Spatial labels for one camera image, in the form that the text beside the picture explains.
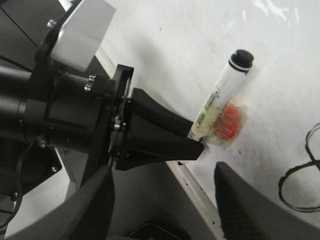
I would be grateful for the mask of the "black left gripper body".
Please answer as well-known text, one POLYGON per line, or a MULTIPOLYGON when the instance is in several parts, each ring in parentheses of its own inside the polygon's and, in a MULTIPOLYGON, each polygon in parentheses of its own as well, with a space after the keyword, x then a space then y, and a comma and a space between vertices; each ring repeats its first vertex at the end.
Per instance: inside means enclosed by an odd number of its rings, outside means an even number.
POLYGON ((93 175, 108 160, 108 147, 120 104, 134 69, 119 64, 113 78, 88 79, 68 72, 42 77, 32 73, 27 89, 27 141, 86 153, 84 174, 93 175))

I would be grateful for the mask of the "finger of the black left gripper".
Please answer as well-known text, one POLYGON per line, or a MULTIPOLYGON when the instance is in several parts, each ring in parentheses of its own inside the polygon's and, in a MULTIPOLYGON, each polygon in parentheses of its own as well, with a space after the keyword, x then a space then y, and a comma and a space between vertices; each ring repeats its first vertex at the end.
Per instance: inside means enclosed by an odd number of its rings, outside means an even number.
POLYGON ((171 133, 129 132, 120 147, 115 169, 127 171, 136 167, 167 161, 195 161, 204 145, 171 133))
POLYGON ((167 132, 184 138, 193 124, 192 121, 163 107, 140 88, 132 90, 129 111, 167 132))

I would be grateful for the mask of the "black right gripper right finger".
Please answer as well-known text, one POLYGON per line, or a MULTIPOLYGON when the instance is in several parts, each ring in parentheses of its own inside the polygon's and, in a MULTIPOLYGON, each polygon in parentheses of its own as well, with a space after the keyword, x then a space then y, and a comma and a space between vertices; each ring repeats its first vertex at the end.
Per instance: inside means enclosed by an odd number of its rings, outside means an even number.
POLYGON ((227 163, 214 169, 215 199, 228 240, 318 240, 319 228, 278 207, 227 163))

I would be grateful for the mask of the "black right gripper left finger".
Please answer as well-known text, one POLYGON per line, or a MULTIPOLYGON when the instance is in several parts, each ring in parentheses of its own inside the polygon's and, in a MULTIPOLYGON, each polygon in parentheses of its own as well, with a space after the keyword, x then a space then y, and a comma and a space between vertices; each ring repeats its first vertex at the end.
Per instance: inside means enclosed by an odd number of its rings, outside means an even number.
POLYGON ((9 240, 105 240, 115 205, 112 171, 101 167, 63 204, 9 240))

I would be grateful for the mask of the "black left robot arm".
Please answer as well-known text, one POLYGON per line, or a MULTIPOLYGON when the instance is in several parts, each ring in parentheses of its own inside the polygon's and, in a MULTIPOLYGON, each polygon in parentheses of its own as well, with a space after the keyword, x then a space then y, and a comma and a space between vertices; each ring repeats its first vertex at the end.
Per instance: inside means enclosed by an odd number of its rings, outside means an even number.
POLYGON ((218 240, 320 237, 317 0, 3 0, 6 235, 102 239, 112 173, 167 162, 218 240))

